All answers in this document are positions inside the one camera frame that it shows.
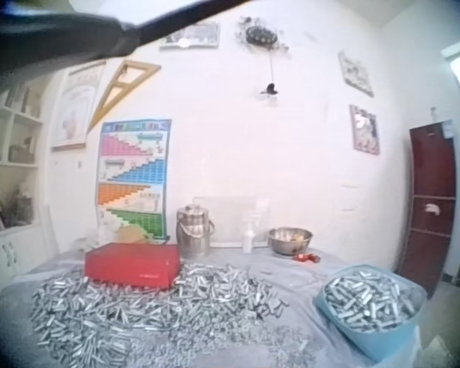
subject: container lid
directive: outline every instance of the container lid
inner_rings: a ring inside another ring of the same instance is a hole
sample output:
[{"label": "container lid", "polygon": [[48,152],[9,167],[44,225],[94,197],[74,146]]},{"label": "container lid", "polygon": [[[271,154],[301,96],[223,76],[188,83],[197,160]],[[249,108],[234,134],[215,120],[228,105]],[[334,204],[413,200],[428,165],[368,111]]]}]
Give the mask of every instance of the container lid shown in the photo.
[{"label": "container lid", "polygon": [[177,211],[177,215],[179,216],[191,216],[191,217],[207,217],[208,210],[204,209],[200,205],[187,205]]}]

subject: blue plastic basin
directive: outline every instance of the blue plastic basin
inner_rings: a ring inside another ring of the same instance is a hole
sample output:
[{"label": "blue plastic basin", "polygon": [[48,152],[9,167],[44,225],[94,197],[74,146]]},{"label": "blue plastic basin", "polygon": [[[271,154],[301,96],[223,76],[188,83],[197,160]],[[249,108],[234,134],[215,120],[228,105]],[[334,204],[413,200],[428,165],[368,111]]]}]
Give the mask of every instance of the blue plastic basin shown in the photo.
[{"label": "blue plastic basin", "polygon": [[370,266],[368,264],[345,268],[342,271],[337,272],[330,280],[333,280],[334,278],[344,274],[350,274],[354,271],[377,272],[393,278],[401,285],[403,284],[408,288],[415,288],[415,291],[412,294],[412,302],[415,305],[421,305],[418,313],[413,318],[392,330],[387,332],[374,333],[358,332],[351,330],[348,326],[342,324],[338,318],[332,315],[329,310],[329,306],[325,301],[325,286],[322,287],[322,290],[320,290],[320,293],[314,299],[315,305],[323,314],[325,314],[328,320],[330,320],[344,335],[346,335],[349,340],[351,340],[371,360],[378,363],[379,361],[393,355],[406,341],[411,339],[412,334],[414,333],[414,330],[419,322],[419,317],[422,313],[422,310],[424,309],[424,305],[427,300],[427,293],[422,287],[413,283],[412,281],[406,280],[405,278],[402,278],[397,274],[393,274],[390,271]]}]

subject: red box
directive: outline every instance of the red box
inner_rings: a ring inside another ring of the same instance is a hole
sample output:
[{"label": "red box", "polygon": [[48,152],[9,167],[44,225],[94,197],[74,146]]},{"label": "red box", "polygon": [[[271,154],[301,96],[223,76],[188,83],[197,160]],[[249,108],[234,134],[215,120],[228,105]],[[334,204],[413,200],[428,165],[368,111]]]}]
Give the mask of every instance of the red box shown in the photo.
[{"label": "red box", "polygon": [[180,270],[177,245],[110,243],[89,251],[89,278],[132,286],[170,288]]}]

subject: white bottle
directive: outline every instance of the white bottle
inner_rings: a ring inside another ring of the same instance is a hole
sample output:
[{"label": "white bottle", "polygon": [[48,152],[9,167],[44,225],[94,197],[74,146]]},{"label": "white bottle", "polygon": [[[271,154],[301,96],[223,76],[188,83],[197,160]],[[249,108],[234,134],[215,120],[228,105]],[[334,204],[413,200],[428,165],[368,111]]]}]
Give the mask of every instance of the white bottle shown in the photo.
[{"label": "white bottle", "polygon": [[245,232],[244,236],[242,237],[242,250],[246,254],[252,253],[252,249],[254,247],[254,222],[252,221],[252,218],[247,219],[245,224]]}]

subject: stainless steel bowl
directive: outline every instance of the stainless steel bowl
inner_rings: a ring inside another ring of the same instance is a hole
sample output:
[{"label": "stainless steel bowl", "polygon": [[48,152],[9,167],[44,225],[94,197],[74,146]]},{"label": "stainless steel bowl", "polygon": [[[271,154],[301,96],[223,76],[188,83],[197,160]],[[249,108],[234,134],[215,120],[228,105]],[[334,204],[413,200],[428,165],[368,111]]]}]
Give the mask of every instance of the stainless steel bowl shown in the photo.
[{"label": "stainless steel bowl", "polygon": [[280,255],[303,253],[314,235],[303,228],[273,228],[268,233],[268,245]]}]

